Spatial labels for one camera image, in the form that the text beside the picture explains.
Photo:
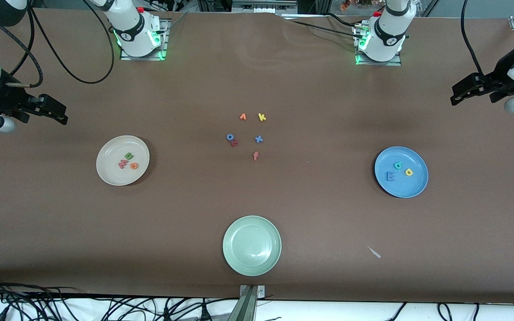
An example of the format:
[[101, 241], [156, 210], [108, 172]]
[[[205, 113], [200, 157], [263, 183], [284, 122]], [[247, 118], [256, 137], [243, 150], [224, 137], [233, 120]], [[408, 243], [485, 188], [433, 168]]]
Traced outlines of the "beige round plate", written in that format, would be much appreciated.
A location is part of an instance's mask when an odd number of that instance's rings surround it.
[[[134, 158], [128, 160], [124, 169], [120, 169], [118, 162], [125, 159], [128, 152], [134, 154]], [[149, 166], [150, 152], [143, 140], [136, 136], [118, 136], [109, 140], [98, 152], [96, 158], [96, 170], [102, 179], [109, 185], [130, 185], [138, 181]], [[137, 170], [130, 169], [130, 163], [139, 163]]]

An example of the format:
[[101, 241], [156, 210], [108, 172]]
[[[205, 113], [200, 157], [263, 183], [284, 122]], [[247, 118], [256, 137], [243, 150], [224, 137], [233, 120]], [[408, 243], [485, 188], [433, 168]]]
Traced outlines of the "blue round plate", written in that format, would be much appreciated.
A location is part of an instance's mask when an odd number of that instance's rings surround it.
[[[395, 170], [394, 163], [402, 162], [404, 168]], [[411, 177], [404, 171], [410, 168]], [[374, 177], [380, 187], [390, 195], [398, 198], [412, 198], [420, 195], [427, 187], [429, 171], [424, 159], [414, 150], [403, 146], [393, 146], [380, 152], [374, 163]], [[386, 172], [396, 173], [395, 181], [386, 181]]]

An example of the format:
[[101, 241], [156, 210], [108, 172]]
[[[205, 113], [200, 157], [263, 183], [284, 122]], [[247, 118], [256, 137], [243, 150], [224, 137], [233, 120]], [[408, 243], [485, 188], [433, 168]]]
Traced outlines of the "grey metal box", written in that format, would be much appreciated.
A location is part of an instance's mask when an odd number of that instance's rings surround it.
[[233, 13], [298, 14], [297, 0], [232, 0]]

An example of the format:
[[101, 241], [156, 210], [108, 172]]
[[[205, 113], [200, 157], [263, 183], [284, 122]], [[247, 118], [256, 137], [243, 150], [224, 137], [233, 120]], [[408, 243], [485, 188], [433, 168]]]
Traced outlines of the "green round plate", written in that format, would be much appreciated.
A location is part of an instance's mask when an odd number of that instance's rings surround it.
[[282, 253], [282, 238], [264, 217], [249, 215], [232, 222], [224, 236], [223, 256], [238, 274], [262, 276], [271, 271]]

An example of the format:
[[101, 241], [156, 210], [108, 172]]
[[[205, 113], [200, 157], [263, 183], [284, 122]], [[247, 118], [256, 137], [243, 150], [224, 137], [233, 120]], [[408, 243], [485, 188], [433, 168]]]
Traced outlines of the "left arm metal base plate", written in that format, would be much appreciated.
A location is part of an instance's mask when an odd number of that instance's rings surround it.
[[384, 38], [373, 34], [369, 25], [356, 24], [352, 28], [354, 40], [355, 60], [357, 65], [370, 66], [401, 66], [400, 51], [405, 40], [401, 38]]

